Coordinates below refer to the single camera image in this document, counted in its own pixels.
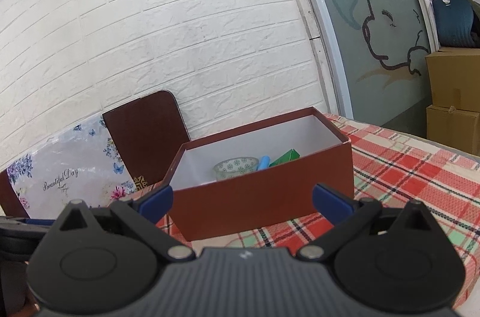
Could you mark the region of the upper cardboard carton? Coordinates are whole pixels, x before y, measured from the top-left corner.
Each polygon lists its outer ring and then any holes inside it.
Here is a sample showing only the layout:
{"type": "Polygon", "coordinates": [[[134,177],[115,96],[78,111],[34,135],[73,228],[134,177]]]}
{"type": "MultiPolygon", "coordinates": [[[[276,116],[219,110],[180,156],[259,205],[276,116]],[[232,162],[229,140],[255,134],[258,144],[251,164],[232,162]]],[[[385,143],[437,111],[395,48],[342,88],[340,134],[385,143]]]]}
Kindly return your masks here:
{"type": "Polygon", "coordinates": [[[479,49],[441,48],[425,61],[434,106],[479,112],[479,49]]]}

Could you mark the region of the green plastic box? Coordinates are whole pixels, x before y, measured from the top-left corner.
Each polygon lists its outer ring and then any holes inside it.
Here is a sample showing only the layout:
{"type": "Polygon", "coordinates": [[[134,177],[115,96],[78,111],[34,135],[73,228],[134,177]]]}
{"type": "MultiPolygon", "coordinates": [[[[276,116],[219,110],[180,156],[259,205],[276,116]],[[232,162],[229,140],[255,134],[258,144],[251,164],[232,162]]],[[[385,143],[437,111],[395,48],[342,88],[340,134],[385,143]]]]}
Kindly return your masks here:
{"type": "Polygon", "coordinates": [[[274,167],[280,164],[288,163],[292,160],[297,160],[300,157],[300,154],[295,149],[289,149],[283,155],[274,160],[269,166],[274,167]]]}

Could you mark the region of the blue marker pen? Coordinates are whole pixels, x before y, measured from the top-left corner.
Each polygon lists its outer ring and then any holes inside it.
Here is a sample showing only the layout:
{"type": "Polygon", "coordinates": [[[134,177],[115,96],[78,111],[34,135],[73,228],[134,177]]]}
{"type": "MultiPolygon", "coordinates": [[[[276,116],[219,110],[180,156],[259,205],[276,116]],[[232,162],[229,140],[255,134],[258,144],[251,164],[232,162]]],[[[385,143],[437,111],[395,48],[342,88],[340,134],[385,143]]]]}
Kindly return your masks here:
{"type": "Polygon", "coordinates": [[[270,158],[268,156],[262,156],[259,160],[258,168],[257,170],[264,170],[268,168],[270,165],[270,158]]]}

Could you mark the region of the clear packing tape roll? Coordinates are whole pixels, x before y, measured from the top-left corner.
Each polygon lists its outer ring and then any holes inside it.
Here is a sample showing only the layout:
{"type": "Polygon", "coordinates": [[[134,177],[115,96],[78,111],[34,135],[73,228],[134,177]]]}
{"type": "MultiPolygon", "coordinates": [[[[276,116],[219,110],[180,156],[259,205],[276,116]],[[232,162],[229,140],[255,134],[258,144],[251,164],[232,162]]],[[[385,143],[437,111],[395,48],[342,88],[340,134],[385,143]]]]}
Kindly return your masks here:
{"type": "Polygon", "coordinates": [[[258,169],[259,164],[260,161],[255,157],[238,157],[222,160],[213,167],[213,172],[216,180],[219,182],[237,176],[253,173],[258,169]]]}

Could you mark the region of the brown cardboard storage box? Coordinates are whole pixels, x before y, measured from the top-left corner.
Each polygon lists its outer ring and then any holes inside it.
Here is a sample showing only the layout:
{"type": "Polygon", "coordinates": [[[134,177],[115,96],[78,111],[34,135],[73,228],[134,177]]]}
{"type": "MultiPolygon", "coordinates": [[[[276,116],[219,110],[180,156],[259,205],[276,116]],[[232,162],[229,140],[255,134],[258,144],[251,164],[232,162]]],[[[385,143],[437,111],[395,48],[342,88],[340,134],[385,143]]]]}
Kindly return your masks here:
{"type": "Polygon", "coordinates": [[[352,197],[352,143],[317,109],[304,108],[183,144],[163,181],[173,190],[168,215],[186,240],[240,233],[314,213],[318,183],[352,197]],[[289,150],[298,159],[220,182],[213,172],[222,160],[277,160],[289,150]]]}

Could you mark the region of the dark brown wooden board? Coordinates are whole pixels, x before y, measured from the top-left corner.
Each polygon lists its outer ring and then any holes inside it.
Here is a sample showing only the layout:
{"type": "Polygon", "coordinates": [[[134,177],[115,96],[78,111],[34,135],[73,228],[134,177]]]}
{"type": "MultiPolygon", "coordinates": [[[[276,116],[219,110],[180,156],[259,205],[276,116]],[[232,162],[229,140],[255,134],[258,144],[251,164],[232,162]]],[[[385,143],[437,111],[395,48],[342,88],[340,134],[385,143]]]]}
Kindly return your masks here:
{"type": "Polygon", "coordinates": [[[105,112],[103,120],[138,190],[161,182],[181,145],[191,140],[167,90],[105,112]]]}

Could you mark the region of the dark blue chair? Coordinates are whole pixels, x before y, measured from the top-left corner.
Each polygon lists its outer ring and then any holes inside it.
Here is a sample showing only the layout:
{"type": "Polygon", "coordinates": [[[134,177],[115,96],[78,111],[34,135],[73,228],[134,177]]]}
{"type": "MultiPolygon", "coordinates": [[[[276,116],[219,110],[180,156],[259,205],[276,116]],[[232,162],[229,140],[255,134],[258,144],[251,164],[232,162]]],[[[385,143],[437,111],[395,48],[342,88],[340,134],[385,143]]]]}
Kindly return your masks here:
{"type": "Polygon", "coordinates": [[[479,48],[479,3],[473,0],[433,0],[433,14],[442,47],[479,48]]]}

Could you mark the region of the red plaid bed sheet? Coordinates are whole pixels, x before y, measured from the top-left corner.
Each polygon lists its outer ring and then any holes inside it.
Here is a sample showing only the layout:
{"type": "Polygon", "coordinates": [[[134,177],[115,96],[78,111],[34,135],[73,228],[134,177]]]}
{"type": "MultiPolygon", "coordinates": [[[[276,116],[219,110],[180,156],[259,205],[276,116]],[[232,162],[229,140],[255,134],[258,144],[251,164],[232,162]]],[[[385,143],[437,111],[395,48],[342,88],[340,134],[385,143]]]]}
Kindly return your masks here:
{"type": "MultiPolygon", "coordinates": [[[[352,199],[373,198],[385,207],[416,199],[428,207],[465,265],[456,299],[464,303],[479,281],[479,162],[389,129],[323,114],[352,143],[352,199]]],[[[296,252],[331,225],[314,213],[215,238],[186,240],[169,215],[160,228],[195,250],[205,246],[285,247],[296,252]]]]}

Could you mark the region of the lower cardboard carton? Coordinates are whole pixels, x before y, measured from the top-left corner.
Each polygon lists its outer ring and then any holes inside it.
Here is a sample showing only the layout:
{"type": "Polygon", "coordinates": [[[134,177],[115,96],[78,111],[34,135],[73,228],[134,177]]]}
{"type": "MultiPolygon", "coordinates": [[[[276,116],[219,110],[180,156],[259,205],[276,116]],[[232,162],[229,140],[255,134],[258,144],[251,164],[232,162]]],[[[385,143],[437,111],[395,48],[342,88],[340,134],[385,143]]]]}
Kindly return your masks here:
{"type": "Polygon", "coordinates": [[[426,108],[426,134],[430,141],[479,155],[479,113],[454,107],[426,108]]]}

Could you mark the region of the cardboard carton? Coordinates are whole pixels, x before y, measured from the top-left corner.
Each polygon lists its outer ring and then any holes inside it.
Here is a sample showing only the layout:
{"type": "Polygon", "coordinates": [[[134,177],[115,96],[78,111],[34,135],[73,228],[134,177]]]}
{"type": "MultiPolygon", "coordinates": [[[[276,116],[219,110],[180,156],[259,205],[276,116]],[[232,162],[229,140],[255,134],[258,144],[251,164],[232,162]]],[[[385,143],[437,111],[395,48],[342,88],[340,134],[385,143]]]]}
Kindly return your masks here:
{"type": "Polygon", "coordinates": [[[425,61],[434,106],[479,112],[479,49],[441,48],[425,61]]]}
{"type": "Polygon", "coordinates": [[[426,134],[430,141],[479,155],[479,113],[454,107],[426,108],[426,134]]]}

